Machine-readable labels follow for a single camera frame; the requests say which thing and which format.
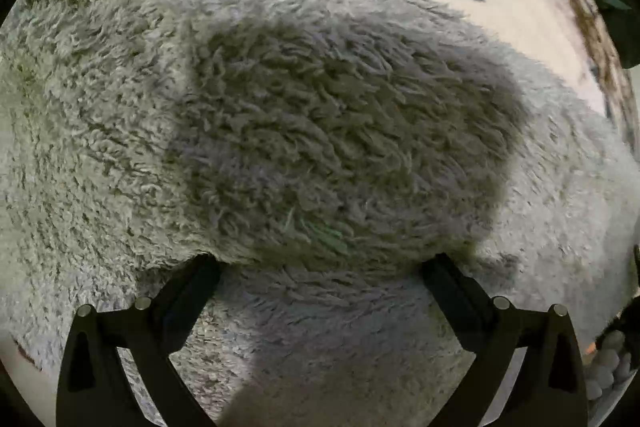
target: shaggy fur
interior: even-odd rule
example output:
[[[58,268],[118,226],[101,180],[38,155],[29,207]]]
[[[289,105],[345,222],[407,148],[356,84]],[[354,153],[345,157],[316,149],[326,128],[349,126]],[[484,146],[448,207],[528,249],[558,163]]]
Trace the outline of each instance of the shaggy fur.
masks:
[[[1,312],[52,377],[77,306],[208,252],[172,360],[220,425],[425,425],[470,356],[420,261],[566,304],[583,345],[636,286],[620,138],[444,7],[20,0],[0,43]]]

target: round metal bolt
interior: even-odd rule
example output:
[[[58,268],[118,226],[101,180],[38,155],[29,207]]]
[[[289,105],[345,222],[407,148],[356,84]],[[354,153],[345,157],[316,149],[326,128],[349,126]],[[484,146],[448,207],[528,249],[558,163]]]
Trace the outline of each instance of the round metal bolt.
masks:
[[[146,310],[151,306],[151,299],[149,297],[138,297],[133,305],[137,310]]]
[[[558,315],[558,317],[564,317],[569,310],[562,306],[562,304],[554,304],[554,313]]]
[[[78,316],[86,317],[89,313],[91,313],[91,304],[83,304],[78,308]]]
[[[499,310],[508,310],[511,306],[511,303],[509,302],[509,299],[507,297],[495,297],[494,306]]]

